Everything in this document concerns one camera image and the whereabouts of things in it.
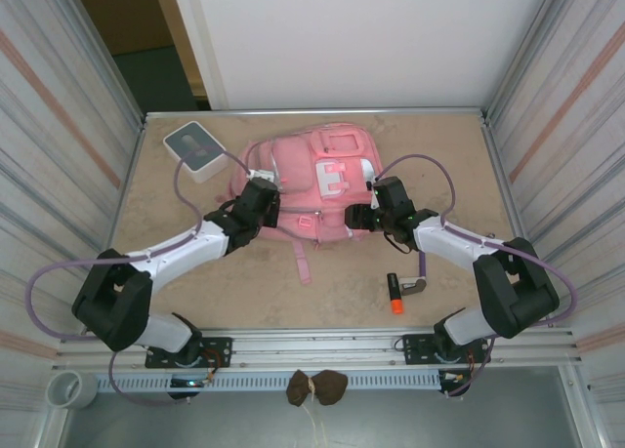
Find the pink backpack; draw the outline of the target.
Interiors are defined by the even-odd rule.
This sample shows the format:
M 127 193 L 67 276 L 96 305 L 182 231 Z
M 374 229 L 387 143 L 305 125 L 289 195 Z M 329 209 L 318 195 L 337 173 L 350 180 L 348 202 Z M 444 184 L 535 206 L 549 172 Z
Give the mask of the pink backpack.
M 277 186 L 275 228 L 260 236 L 292 243 L 300 280 L 311 283 L 304 245 L 358 241 L 366 229 L 346 226 L 345 210 L 370 204 L 372 183 L 383 165 L 372 136 L 351 123 L 313 126 L 249 143 L 239 156 L 253 174 L 267 173 Z

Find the aluminium mounting rail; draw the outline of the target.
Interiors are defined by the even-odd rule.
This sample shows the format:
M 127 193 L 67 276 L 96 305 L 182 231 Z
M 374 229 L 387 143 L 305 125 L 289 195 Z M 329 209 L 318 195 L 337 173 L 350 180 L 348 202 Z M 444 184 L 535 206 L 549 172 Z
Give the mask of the aluminium mounting rail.
M 206 337 L 232 338 L 230 369 L 364 370 L 390 369 L 405 364 L 398 339 L 428 334 L 428 328 L 354 329 L 233 329 L 205 330 Z M 552 367 L 582 363 L 572 332 L 566 328 L 538 328 L 511 340 L 499 339 L 489 367 Z

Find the brown wooden door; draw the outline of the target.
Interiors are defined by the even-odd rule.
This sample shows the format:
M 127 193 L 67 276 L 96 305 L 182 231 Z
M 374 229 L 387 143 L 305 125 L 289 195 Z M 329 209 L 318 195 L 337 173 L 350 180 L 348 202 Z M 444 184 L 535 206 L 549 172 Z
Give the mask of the brown wooden door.
M 207 98 L 177 0 L 80 1 L 112 55 L 173 46 L 192 94 Z

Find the orange black highlighter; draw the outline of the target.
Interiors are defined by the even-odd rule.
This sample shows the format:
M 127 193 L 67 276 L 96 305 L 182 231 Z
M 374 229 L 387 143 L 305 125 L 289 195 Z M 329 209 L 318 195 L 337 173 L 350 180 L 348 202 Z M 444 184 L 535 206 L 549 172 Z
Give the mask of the orange black highlighter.
M 395 315 L 403 314 L 403 302 L 401 290 L 398 282 L 397 275 L 395 273 L 387 274 L 387 285 L 390 297 L 390 304 L 392 313 Z

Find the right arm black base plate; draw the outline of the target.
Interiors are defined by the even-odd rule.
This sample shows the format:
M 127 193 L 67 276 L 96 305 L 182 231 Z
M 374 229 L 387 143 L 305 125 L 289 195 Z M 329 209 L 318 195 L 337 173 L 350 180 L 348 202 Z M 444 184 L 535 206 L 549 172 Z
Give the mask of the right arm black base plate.
M 482 363 L 488 349 L 488 341 L 485 339 L 457 346 L 437 334 L 403 335 L 400 342 L 408 365 L 469 364 L 470 358 L 476 363 Z

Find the brown cloth bag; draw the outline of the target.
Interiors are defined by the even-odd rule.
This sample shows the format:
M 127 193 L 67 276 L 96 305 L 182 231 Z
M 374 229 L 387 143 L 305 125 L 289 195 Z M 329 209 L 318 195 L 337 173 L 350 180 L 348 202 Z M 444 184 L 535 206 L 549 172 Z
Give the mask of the brown cloth bag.
M 287 385 L 287 401 L 295 407 L 300 407 L 310 395 L 322 406 L 334 405 L 345 395 L 348 383 L 348 377 L 336 371 L 323 370 L 310 377 L 297 370 Z

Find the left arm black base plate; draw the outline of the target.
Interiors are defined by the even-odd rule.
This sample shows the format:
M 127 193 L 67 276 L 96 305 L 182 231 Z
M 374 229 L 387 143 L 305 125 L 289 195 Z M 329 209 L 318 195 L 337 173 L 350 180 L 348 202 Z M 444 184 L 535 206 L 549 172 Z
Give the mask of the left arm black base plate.
M 232 357 L 232 344 L 232 338 L 202 337 L 191 340 L 177 353 L 149 347 L 145 366 L 147 369 L 228 368 Z

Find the white tissue box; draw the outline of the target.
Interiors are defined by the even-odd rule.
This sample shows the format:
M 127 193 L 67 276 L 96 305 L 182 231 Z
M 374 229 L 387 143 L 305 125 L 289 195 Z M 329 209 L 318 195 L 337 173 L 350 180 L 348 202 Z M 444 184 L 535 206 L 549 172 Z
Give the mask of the white tissue box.
M 190 121 L 163 139 L 169 154 L 185 159 L 183 169 L 195 183 L 205 183 L 220 174 L 229 164 L 226 149 L 199 122 Z

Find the white cup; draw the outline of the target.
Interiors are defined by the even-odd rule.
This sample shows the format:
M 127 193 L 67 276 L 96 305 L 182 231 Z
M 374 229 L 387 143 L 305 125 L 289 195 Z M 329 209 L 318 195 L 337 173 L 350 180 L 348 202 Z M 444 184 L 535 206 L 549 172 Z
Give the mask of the white cup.
M 83 409 L 98 393 L 98 380 L 90 373 L 64 370 L 51 378 L 45 391 L 47 403 L 58 409 Z

